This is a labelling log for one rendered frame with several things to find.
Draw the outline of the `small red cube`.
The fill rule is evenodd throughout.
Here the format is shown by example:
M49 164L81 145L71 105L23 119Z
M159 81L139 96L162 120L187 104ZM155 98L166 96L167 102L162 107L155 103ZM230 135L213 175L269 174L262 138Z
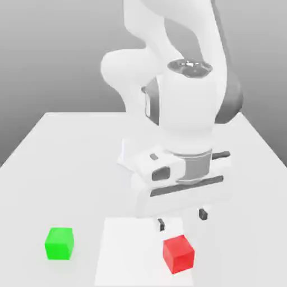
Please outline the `small red cube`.
M163 241L163 259L172 274L176 274L194 265L195 250L184 235Z

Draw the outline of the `small green cube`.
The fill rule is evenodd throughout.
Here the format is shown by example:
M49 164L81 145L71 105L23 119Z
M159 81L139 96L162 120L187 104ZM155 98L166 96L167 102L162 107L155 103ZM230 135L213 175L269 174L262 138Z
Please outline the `small green cube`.
M52 227L44 246L49 260L69 260L74 247L73 229Z

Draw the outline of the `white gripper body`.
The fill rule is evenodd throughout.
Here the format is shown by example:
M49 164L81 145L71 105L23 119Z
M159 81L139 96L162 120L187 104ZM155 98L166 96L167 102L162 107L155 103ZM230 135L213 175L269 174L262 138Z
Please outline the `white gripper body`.
M231 198L234 179L230 175L205 178L192 184L151 187L138 175L133 176L135 215L152 217L190 207L216 204Z

